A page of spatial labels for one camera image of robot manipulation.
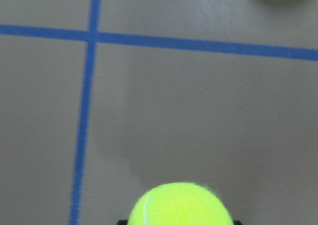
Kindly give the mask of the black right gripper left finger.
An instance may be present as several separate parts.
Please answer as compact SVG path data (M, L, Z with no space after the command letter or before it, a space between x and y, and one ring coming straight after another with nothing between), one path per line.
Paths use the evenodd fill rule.
M128 221L127 220L119 220L117 222L117 225L127 225L128 224Z

